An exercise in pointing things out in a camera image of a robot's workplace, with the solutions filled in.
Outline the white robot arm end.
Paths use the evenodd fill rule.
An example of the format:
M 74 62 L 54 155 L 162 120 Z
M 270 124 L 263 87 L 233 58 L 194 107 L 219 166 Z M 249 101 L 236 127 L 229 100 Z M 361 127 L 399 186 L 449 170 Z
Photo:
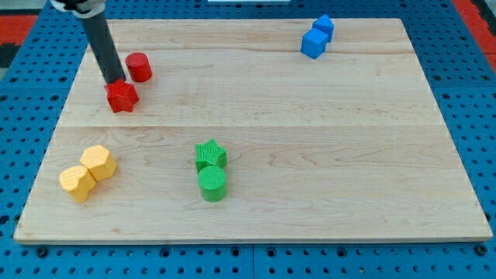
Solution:
M 89 19 L 105 11 L 106 0 L 50 0 L 60 12 L 71 12 L 79 19 Z

